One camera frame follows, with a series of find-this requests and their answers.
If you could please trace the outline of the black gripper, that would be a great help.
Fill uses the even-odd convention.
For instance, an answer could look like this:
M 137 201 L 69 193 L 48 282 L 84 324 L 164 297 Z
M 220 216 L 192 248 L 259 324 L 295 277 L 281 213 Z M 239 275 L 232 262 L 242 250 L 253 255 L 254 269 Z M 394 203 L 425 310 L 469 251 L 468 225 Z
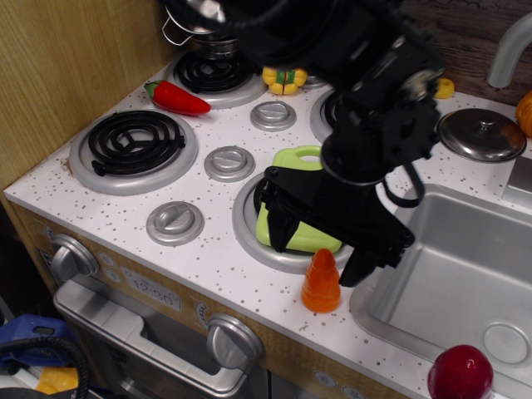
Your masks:
M 373 185 L 350 185 L 326 170 L 294 170 L 269 166 L 263 202 L 268 210 L 271 247 L 283 253 L 304 222 L 352 247 L 339 278 L 355 287 L 376 267 L 396 265 L 414 234 L 387 210 Z

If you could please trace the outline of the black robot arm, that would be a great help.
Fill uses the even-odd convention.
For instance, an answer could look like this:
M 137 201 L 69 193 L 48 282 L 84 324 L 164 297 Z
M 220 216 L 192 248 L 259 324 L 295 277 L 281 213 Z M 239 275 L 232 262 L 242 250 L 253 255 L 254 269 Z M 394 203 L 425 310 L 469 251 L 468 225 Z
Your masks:
M 352 247 L 339 279 L 352 287 L 375 268 L 396 266 L 413 233 L 379 200 L 397 167 L 418 198 L 414 162 L 438 141 L 434 95 L 444 66 L 397 1 L 223 1 L 223 21 L 186 1 L 168 1 L 181 22 L 239 40 L 262 67 L 300 67 L 339 95 L 337 120 L 321 149 L 322 169 L 271 166 L 260 198 L 272 247 L 282 252 L 305 223 Z

